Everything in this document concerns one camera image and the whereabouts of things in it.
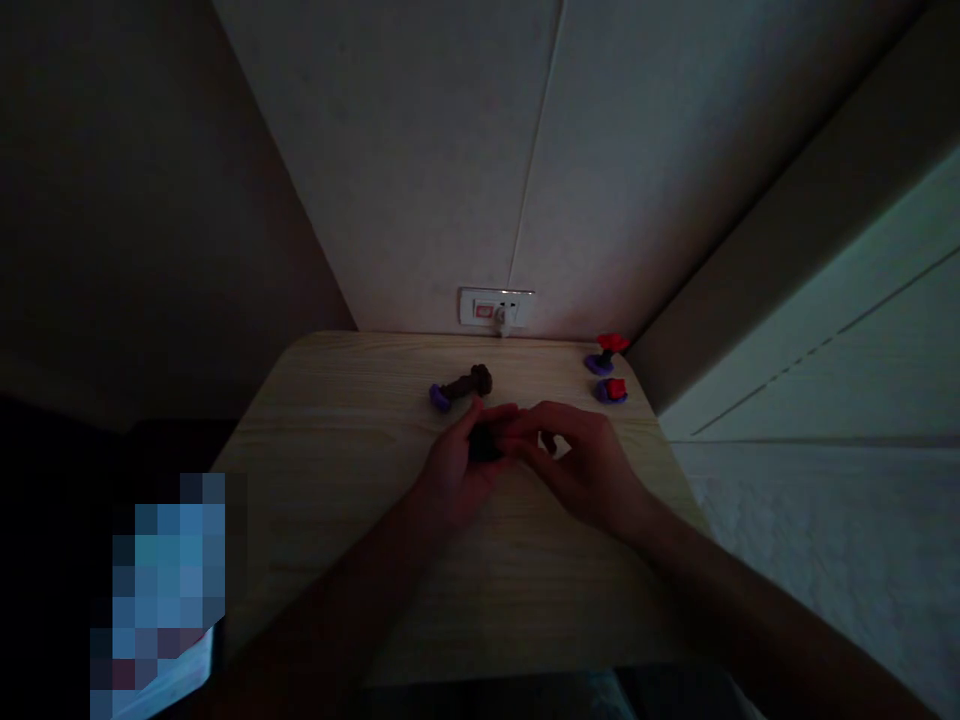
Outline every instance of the human hand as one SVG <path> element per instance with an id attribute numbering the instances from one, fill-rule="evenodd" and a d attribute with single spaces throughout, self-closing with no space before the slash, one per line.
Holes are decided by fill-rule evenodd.
<path id="1" fill-rule="evenodd" d="M 547 450 L 537 445 L 537 433 Z M 637 478 L 610 420 L 572 405 L 541 402 L 499 429 L 497 447 L 522 458 L 578 520 L 629 541 L 652 495 Z M 554 460 L 556 436 L 571 447 Z"/>
<path id="2" fill-rule="evenodd" d="M 434 441 L 411 493 L 453 529 L 469 524 L 493 490 L 497 476 L 512 464 L 509 457 L 490 463 L 469 462 L 470 431 L 477 423 L 496 427 L 519 416 L 513 403 L 484 410 L 483 401 L 474 396 L 466 414 Z"/>

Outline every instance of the wooden table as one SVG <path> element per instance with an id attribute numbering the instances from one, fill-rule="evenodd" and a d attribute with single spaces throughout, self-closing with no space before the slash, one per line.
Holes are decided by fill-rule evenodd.
<path id="1" fill-rule="evenodd" d="M 317 333 L 277 362 L 217 460 L 246 475 L 247 592 L 230 603 L 235 652 L 406 491 L 448 415 L 427 398 L 483 362 L 488 406 L 556 400 L 605 412 L 633 468 L 670 507 L 706 522 L 626 361 L 630 399 L 599 404 L 590 344 L 473 336 Z M 658 581 L 631 552 L 571 519 L 529 470 L 506 473 L 437 562 L 367 683 L 601 669 L 689 657 Z"/>

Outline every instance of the clay toy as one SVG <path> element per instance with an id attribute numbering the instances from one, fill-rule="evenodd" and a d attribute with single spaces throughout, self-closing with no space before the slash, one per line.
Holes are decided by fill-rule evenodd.
<path id="1" fill-rule="evenodd" d="M 627 383 L 620 378 L 601 380 L 593 389 L 593 396 L 604 405 L 619 405 L 627 401 Z"/>
<path id="2" fill-rule="evenodd" d="M 493 390 L 493 378 L 486 365 L 474 365 L 469 375 L 461 375 L 449 385 L 430 386 L 430 402 L 440 412 L 449 412 L 453 401 L 466 397 L 472 392 L 483 397 Z"/>
<path id="3" fill-rule="evenodd" d="M 613 372 L 613 354 L 623 352 L 630 346 L 630 341 L 617 333 L 608 333 L 597 336 L 597 342 L 603 352 L 599 355 L 587 355 L 583 364 L 594 375 L 609 375 Z"/>

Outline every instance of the wall socket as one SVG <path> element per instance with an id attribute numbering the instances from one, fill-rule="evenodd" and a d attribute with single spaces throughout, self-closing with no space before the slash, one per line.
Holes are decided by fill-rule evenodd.
<path id="1" fill-rule="evenodd" d="M 503 307 L 515 313 L 513 327 L 526 327 L 535 297 L 530 290 L 460 288 L 460 324 L 497 327 L 496 311 Z"/>

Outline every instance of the purple clay base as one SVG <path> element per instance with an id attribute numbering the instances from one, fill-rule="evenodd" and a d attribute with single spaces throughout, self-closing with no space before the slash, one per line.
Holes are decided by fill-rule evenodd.
<path id="1" fill-rule="evenodd" d="M 622 402 L 626 402 L 627 398 L 630 397 L 627 393 L 624 393 L 622 398 L 619 398 L 618 400 L 611 400 L 610 396 L 607 395 L 607 386 L 605 380 L 601 380 L 597 383 L 597 386 L 593 389 L 593 396 L 604 405 L 619 405 Z"/>
<path id="2" fill-rule="evenodd" d="M 440 392 L 440 386 L 434 383 L 430 386 L 430 404 L 440 412 L 450 412 L 452 403 Z"/>
<path id="3" fill-rule="evenodd" d="M 583 364 L 587 366 L 587 369 L 592 372 L 594 375 L 599 375 L 603 377 L 604 375 L 609 375 L 613 372 L 613 363 L 609 365 L 600 365 L 599 361 L 601 355 L 587 355 L 583 359 Z"/>

